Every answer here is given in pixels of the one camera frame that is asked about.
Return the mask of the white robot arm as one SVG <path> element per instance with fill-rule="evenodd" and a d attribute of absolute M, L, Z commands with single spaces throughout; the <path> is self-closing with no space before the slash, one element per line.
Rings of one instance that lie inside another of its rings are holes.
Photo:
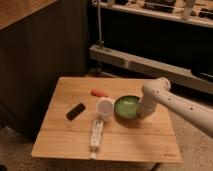
<path fill-rule="evenodd" d="M 155 112 L 157 104 L 161 104 L 213 138 L 213 109 L 177 96 L 170 89 L 171 83 L 165 77 L 146 82 L 142 86 L 138 114 L 145 118 Z"/>

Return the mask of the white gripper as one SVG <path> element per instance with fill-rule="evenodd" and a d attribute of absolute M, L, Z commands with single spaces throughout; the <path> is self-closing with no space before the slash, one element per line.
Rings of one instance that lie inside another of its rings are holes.
<path fill-rule="evenodd" d="M 156 101 L 152 98 L 142 97 L 139 101 L 138 113 L 141 118 L 150 116 L 156 109 Z"/>

